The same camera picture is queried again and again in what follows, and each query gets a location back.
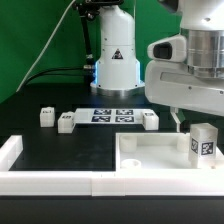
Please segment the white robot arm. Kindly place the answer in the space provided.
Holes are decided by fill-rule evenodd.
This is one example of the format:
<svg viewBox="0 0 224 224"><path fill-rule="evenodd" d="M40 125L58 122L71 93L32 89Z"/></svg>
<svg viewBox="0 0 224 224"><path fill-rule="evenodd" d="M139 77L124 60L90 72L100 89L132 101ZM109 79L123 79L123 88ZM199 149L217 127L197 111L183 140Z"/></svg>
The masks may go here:
<svg viewBox="0 0 224 224"><path fill-rule="evenodd" d="M125 97L144 89L151 103L224 116L224 0L157 1L181 16L180 31L148 45L144 79L134 19L101 3L101 56L91 90Z"/></svg>

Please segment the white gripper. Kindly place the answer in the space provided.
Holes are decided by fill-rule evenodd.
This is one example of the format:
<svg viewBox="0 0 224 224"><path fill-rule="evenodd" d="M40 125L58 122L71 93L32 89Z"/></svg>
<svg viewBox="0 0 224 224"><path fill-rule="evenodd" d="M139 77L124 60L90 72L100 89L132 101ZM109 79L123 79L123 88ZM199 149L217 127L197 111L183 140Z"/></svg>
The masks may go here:
<svg viewBox="0 0 224 224"><path fill-rule="evenodd" d="M151 103L171 107L177 132L184 121L181 109L224 116L224 80L195 77L181 63L151 61L146 67L145 95Z"/></svg>

